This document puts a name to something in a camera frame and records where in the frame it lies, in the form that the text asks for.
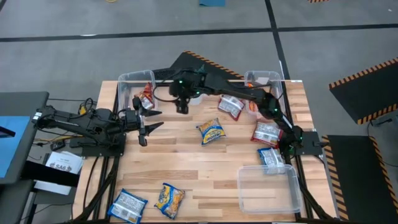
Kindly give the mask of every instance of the yellow chip bag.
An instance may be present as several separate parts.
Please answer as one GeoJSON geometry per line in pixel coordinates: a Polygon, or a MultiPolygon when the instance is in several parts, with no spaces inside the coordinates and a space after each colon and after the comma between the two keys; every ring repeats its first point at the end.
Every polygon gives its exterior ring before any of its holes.
{"type": "Polygon", "coordinates": [[[226,136],[223,127],[221,127],[218,118],[207,121],[201,126],[197,126],[203,138],[201,144],[207,144],[212,140],[218,139],[221,136],[226,136]]]}
{"type": "Polygon", "coordinates": [[[174,219],[184,195],[185,191],[176,189],[170,184],[163,183],[163,189],[160,192],[159,200],[155,204],[155,207],[157,207],[163,215],[174,219]]]}

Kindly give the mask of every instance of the butcher block tabletop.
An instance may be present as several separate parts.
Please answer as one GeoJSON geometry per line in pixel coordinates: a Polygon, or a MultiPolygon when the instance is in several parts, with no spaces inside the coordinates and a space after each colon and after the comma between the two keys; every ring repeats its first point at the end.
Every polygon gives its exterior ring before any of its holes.
{"type": "MultiPolygon", "coordinates": [[[[112,109],[117,81],[103,81],[97,108],[112,109]]],[[[312,130],[313,123],[301,81],[285,81],[290,110],[295,125],[312,130]]],[[[167,87],[159,87],[157,96],[166,98],[167,87]]],[[[138,145],[137,132],[127,134],[124,155],[120,158],[114,198],[121,189],[148,200],[141,222],[273,222],[294,221],[294,214],[249,215],[239,209],[237,171],[242,166],[261,165],[257,149],[266,144],[250,141],[256,118],[244,108],[239,120],[217,109],[219,96],[204,96],[199,105],[190,105],[189,114],[177,114],[173,103],[158,102],[163,113],[147,118],[146,124],[164,121],[147,137],[148,146],[138,145]],[[226,137],[202,146],[196,126],[218,118],[226,137]],[[165,217],[154,207],[166,182],[185,190],[185,197],[175,220],[165,217]]],[[[73,213],[82,212],[90,170],[95,158],[84,161],[73,213]]],[[[96,163],[87,202],[98,189],[103,158],[96,163]]],[[[325,211],[335,216],[330,188],[323,164],[313,156],[302,156],[309,191],[325,211]]],[[[108,190],[101,202],[99,218],[106,213],[108,190]]],[[[120,222],[112,218],[111,222],[120,222]]]]}

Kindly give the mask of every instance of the concrete floor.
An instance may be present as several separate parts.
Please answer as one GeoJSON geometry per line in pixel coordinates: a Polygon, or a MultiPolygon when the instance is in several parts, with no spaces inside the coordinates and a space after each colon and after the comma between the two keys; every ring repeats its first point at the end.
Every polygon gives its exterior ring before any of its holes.
{"type": "MultiPolygon", "coordinates": [[[[395,0],[271,0],[278,27],[395,23],[395,0]]],[[[262,0],[227,0],[226,7],[198,1],[8,0],[0,12],[0,38],[114,34],[195,29],[270,27],[262,0]]],[[[319,134],[366,135],[329,92],[328,84],[397,56],[397,29],[280,32],[291,79],[304,81],[319,134]]],[[[0,90],[45,90],[51,98],[97,99],[102,80],[123,73],[169,67],[191,50],[239,73],[281,73],[272,33],[210,34],[125,39],[0,43],[0,90]]],[[[51,101],[60,110],[78,103],[51,101]]],[[[385,160],[398,164],[397,128],[371,128],[385,160]]],[[[48,148],[33,147],[40,157],[48,148]]],[[[398,192],[398,168],[387,167],[398,192]]],[[[70,205],[38,213],[34,223],[63,222],[70,205]]]]}

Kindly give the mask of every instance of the white paper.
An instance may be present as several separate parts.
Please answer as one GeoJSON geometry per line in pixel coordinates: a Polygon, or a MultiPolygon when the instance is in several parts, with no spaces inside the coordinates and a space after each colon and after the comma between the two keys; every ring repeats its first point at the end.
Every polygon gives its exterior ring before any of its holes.
{"type": "MultiPolygon", "coordinates": [[[[76,156],[70,152],[52,152],[45,165],[54,169],[77,174],[83,165],[83,159],[80,156],[76,156]]],[[[68,195],[71,189],[71,187],[69,186],[44,181],[37,181],[35,184],[35,188],[62,195],[68,195]]]]}

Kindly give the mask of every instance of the wood plank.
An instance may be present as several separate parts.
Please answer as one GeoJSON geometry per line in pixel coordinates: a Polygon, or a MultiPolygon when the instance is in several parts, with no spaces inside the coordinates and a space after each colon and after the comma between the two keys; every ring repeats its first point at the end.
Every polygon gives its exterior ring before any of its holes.
{"type": "MultiPolygon", "coordinates": [[[[303,83],[286,81],[285,84],[294,123],[303,129],[313,129],[303,83]]],[[[112,109],[116,85],[115,81],[103,82],[97,108],[112,109]]],[[[167,88],[158,90],[160,94],[167,94],[167,88]]],[[[147,199],[149,202],[144,210],[142,222],[173,221],[153,207],[158,200],[163,182],[186,191],[176,222],[294,220],[292,214],[248,215],[239,209],[237,170],[241,166],[261,164],[256,149],[268,145],[250,141],[256,117],[243,111],[239,121],[233,121],[228,114],[217,110],[218,100],[219,96],[205,96],[200,105],[190,106],[188,115],[177,114],[172,103],[159,102],[159,110],[163,111],[163,114],[146,118],[146,123],[165,123],[147,138],[147,147],[138,145],[136,132],[127,134],[126,150],[119,163],[115,195],[120,193],[121,189],[126,189],[147,199]],[[196,126],[214,118],[219,118],[227,136],[202,146],[201,134],[196,126]]],[[[323,164],[312,156],[302,156],[302,160],[309,191],[326,212],[334,216],[334,206],[323,164]]],[[[93,161],[93,158],[85,160],[81,171],[73,206],[75,216],[82,211],[83,196],[93,161]]],[[[94,169],[88,189],[88,202],[97,190],[101,165],[102,158],[98,160],[94,169]]],[[[261,184],[251,183],[250,186],[253,189],[245,190],[244,195],[252,204],[265,203],[276,206],[281,203],[281,195],[286,194],[283,185],[270,184],[270,187],[261,189],[261,184]]],[[[105,201],[101,204],[101,214],[106,211],[105,201]]]]}

